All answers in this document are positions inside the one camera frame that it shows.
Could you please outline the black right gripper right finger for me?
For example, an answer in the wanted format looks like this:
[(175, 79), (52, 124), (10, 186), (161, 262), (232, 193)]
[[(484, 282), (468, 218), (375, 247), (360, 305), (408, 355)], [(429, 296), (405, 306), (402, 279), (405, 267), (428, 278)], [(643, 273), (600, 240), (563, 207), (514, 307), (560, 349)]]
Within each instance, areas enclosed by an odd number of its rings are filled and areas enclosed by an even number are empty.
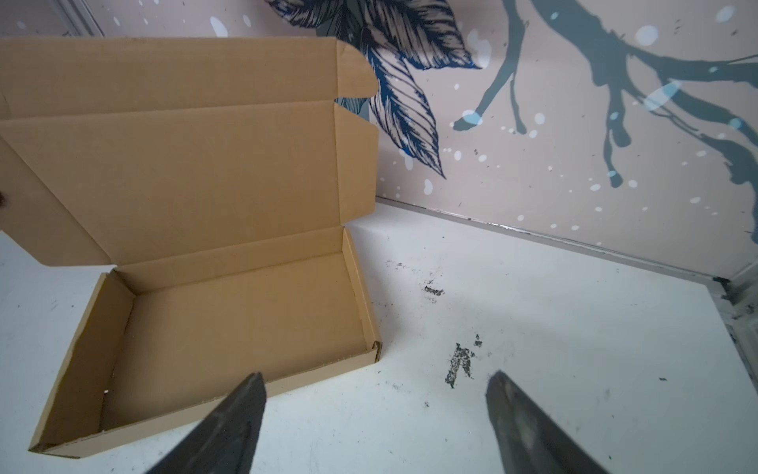
[(486, 401), (505, 472), (606, 471), (504, 372), (490, 378)]

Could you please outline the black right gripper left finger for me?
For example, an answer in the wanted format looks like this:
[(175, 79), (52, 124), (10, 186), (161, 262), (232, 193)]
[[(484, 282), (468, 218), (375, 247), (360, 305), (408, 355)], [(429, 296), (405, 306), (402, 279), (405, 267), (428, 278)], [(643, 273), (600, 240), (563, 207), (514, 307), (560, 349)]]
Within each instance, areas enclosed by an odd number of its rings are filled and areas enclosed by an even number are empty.
[(265, 408), (264, 377), (252, 373), (149, 471), (249, 473)]

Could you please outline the brown cardboard paper box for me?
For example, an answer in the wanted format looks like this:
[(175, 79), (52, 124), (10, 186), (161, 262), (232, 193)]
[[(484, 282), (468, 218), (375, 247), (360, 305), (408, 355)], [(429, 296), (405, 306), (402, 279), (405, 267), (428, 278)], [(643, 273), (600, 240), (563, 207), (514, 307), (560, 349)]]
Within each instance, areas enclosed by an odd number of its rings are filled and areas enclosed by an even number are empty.
[(379, 361), (349, 223), (375, 209), (378, 82), (333, 38), (1, 43), (1, 228), (103, 268), (31, 451), (83, 458)]

